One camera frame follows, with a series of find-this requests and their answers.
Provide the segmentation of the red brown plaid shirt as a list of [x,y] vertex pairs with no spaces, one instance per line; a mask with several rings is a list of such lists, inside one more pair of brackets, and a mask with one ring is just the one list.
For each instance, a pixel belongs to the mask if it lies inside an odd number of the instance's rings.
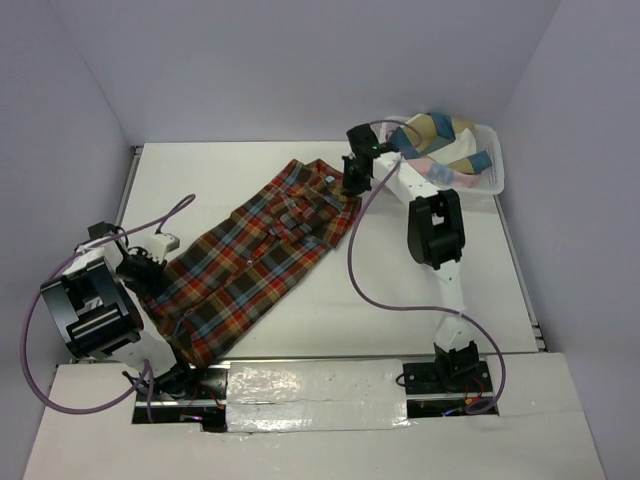
[[292,160],[166,265],[139,301],[182,358],[212,364],[339,246],[361,208],[341,181],[321,159]]

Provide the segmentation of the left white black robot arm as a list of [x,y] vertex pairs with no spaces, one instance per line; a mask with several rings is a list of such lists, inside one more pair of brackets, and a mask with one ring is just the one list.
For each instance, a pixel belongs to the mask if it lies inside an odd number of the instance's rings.
[[155,232],[131,246],[120,226],[99,222],[76,247],[68,267],[41,285],[40,292],[66,347],[77,359],[118,361],[154,371],[154,396],[182,400],[195,388],[196,374],[160,335],[140,304],[155,293],[178,237]]

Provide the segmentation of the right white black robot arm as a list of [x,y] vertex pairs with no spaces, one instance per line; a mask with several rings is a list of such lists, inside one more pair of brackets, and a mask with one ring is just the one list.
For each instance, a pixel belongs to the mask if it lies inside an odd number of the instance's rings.
[[444,390],[456,391],[480,366],[471,331],[476,324],[465,313],[461,285],[466,234],[459,194],[428,179],[421,164],[406,158],[407,148],[379,141],[369,124],[351,128],[346,136],[351,153],[342,158],[343,192],[349,196],[371,193],[362,212],[382,188],[407,207],[409,254],[434,278],[442,302],[421,308],[441,314],[433,338],[433,380]]

